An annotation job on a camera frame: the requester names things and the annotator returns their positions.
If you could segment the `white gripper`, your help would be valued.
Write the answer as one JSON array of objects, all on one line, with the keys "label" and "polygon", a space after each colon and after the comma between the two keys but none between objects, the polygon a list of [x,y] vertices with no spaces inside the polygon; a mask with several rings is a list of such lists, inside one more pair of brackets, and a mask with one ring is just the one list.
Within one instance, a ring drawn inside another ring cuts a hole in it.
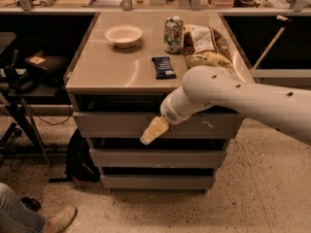
[{"label": "white gripper", "polygon": [[148,145],[165,133],[170,124],[180,124],[198,112],[211,107],[209,102],[191,101],[180,86],[165,97],[160,106],[162,116],[156,116],[142,134],[140,141]]}]

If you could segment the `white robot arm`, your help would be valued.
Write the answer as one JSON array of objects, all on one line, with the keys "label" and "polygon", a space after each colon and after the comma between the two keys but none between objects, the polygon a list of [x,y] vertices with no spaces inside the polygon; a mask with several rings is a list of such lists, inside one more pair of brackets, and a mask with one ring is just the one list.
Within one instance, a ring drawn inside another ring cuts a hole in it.
[{"label": "white robot arm", "polygon": [[163,100],[140,141],[147,145],[198,112],[214,106],[232,109],[300,142],[311,144],[311,91],[245,83],[226,68],[196,66]]}]

